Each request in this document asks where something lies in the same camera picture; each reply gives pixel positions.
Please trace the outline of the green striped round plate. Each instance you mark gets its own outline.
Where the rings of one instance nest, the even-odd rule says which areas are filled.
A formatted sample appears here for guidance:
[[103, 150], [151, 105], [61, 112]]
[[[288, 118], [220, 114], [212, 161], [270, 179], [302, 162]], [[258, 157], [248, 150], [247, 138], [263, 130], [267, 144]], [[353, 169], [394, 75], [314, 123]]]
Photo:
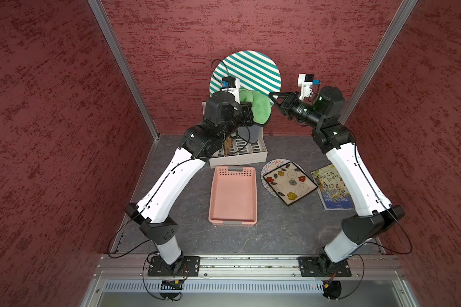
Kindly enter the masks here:
[[240, 88], [261, 92], [280, 92], [282, 78], [276, 63], [257, 51], [239, 51], [211, 64], [209, 93], [219, 91], [222, 79], [230, 75], [240, 81]]

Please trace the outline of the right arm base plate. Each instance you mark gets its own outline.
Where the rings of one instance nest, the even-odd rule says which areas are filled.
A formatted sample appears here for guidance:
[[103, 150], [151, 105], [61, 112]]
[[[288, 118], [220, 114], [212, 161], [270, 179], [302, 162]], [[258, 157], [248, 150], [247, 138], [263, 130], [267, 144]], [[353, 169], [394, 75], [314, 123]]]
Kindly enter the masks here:
[[297, 260], [302, 277], [346, 278], [352, 276], [346, 260], [334, 263], [324, 255], [320, 257], [298, 257]]

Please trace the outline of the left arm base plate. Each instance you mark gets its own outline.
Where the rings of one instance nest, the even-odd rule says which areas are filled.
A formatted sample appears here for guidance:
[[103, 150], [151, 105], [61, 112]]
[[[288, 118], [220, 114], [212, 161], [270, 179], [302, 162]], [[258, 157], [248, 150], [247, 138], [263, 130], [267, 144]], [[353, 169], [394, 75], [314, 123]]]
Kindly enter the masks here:
[[198, 276], [201, 257], [181, 256], [173, 264], [167, 264], [160, 256], [150, 259], [147, 276], [194, 277]]

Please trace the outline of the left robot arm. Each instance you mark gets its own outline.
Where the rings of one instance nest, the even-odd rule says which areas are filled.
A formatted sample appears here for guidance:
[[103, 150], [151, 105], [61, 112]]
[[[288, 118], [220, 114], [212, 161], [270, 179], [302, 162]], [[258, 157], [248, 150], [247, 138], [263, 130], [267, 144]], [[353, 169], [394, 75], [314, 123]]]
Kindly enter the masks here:
[[152, 189], [125, 213], [140, 226], [167, 266], [183, 259], [177, 239], [178, 224], [170, 210], [192, 177], [218, 152], [240, 127], [254, 124], [252, 102], [238, 102], [230, 92], [215, 92], [207, 99], [202, 122], [189, 128], [167, 168]]

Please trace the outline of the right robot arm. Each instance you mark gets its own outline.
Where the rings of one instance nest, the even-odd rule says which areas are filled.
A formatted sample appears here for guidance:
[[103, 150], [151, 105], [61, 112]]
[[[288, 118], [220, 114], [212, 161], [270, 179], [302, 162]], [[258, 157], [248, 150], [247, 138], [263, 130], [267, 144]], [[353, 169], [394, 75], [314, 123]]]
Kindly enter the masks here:
[[346, 260], [404, 217], [403, 208], [381, 192], [362, 162], [353, 133], [340, 123], [346, 103], [340, 89], [322, 88], [312, 105], [298, 92], [271, 92], [268, 96], [282, 115], [312, 127], [315, 143], [339, 172], [353, 200], [356, 215], [343, 220], [340, 233], [323, 248], [320, 260], [324, 265]]

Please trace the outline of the green microfibre cloth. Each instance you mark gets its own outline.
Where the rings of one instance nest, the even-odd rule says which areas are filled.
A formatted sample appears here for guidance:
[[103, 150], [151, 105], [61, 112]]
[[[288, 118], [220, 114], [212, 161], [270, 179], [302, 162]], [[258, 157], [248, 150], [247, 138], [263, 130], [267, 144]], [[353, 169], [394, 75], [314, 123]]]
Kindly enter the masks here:
[[239, 101], [251, 103], [254, 123], [264, 127], [271, 118], [273, 103], [269, 97], [259, 91], [242, 89], [239, 91]]

